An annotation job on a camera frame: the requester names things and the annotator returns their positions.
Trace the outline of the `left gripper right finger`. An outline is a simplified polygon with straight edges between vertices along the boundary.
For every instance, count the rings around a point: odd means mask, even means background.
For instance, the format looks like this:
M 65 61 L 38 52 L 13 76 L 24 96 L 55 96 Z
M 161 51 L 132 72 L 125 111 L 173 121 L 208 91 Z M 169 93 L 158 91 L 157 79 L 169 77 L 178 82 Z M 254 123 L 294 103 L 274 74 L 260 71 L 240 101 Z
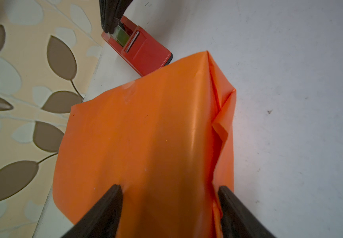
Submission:
M 219 187 L 218 196 L 223 213 L 221 226 L 224 238 L 275 237 L 227 186 Z

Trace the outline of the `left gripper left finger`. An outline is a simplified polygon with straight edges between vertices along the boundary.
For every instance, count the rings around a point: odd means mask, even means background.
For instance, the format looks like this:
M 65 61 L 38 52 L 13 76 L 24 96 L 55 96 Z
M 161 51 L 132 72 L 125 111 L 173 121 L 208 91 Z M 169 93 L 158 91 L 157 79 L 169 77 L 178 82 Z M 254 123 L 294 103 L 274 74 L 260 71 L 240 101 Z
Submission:
M 63 238 L 115 238 L 123 206 L 121 186 L 114 184 Z

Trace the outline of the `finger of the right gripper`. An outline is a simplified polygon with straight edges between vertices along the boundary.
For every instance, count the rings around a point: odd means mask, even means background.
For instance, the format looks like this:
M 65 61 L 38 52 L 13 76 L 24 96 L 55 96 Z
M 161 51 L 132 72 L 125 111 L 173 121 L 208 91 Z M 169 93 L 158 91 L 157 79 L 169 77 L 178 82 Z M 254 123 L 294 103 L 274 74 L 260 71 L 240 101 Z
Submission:
M 101 26 L 104 33 L 113 34 L 133 0 L 99 0 Z

